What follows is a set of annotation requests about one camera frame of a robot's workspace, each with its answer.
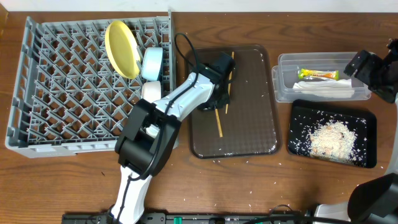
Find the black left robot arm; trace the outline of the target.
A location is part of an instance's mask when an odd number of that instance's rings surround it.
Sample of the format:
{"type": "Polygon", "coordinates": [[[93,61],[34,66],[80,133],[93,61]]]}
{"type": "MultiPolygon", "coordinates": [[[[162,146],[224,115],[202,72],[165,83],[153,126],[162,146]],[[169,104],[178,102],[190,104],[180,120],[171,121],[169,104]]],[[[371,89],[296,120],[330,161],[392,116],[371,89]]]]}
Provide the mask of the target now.
{"type": "Polygon", "coordinates": [[[167,96],[136,103],[114,149],[121,166],[121,185],[110,211],[113,223],[140,219],[150,181],[168,161],[182,121],[195,109],[212,111],[229,103],[229,74],[235,64],[226,53],[212,64],[198,62],[188,79],[167,96]]]}

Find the white round bowl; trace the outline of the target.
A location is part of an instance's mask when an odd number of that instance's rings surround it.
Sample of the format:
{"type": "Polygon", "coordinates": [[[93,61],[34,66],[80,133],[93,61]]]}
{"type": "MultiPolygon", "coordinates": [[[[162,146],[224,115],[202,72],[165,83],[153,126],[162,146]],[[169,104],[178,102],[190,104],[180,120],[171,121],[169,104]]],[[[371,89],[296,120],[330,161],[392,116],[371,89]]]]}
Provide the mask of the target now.
{"type": "Polygon", "coordinates": [[[142,86],[142,99],[153,103],[162,97],[160,81],[146,82],[142,86]]]}

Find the white plastic cup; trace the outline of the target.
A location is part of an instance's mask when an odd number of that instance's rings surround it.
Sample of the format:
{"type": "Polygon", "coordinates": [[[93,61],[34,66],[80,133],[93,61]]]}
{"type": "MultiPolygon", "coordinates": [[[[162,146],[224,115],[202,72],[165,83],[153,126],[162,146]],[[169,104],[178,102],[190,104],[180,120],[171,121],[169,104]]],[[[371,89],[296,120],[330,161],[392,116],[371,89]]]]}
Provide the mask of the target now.
{"type": "Polygon", "coordinates": [[[154,124],[151,124],[149,127],[146,128],[146,134],[154,139],[158,135],[159,131],[160,131],[160,128],[154,124]]]}

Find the wooden chopstick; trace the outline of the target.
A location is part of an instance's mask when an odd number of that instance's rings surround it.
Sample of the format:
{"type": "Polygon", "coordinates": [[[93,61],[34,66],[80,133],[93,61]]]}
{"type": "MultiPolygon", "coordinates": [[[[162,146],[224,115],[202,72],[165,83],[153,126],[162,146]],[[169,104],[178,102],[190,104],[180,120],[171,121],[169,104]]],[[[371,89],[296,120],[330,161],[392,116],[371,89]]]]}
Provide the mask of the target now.
{"type": "Polygon", "coordinates": [[[223,138],[223,130],[222,130],[220,116],[219,116],[219,112],[218,112],[217,108],[215,108],[215,116],[216,116],[216,123],[217,123],[219,137],[223,138]]]}
{"type": "MultiPolygon", "coordinates": [[[[232,59],[234,59],[234,51],[232,51],[231,57],[232,57],[232,59]]],[[[233,77],[233,70],[232,70],[232,71],[230,72],[230,74],[229,74],[229,80],[228,80],[228,81],[229,81],[229,83],[228,83],[228,96],[230,96],[232,77],[233,77]]],[[[229,108],[229,103],[226,104],[225,114],[228,114],[228,108],[229,108]]]]}

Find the light blue bowl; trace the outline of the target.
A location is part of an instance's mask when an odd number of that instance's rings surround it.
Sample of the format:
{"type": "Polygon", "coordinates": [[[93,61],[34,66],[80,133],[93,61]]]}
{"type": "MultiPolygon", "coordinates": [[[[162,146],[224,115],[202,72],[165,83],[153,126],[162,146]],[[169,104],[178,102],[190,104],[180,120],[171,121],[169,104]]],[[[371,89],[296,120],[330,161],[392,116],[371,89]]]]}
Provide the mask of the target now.
{"type": "Polygon", "coordinates": [[[149,47],[146,49],[142,63],[142,77],[150,82],[157,81],[162,66],[162,59],[163,48],[149,47]]]}

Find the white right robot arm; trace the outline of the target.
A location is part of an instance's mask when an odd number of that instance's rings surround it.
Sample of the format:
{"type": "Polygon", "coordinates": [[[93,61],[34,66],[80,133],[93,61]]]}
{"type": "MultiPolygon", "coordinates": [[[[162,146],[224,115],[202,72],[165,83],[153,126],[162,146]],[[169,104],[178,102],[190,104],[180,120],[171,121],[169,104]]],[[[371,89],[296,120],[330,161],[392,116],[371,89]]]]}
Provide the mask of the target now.
{"type": "MultiPolygon", "coordinates": [[[[362,50],[345,67],[388,103],[397,104],[397,39],[389,40],[384,58],[362,50]]],[[[386,173],[358,185],[347,202],[316,206],[310,223],[397,223],[397,136],[386,173]]]]}

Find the yellow round plate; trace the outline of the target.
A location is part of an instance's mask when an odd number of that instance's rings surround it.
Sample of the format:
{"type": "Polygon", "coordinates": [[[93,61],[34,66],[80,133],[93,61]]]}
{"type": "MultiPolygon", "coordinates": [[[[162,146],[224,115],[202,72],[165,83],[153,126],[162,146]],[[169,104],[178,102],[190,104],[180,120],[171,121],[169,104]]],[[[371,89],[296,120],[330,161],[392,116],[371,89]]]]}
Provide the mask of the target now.
{"type": "Polygon", "coordinates": [[[120,76],[135,79],[141,62],[138,45],[131,30],[123,21],[113,21],[106,28],[105,48],[112,67],[120,76]]]}

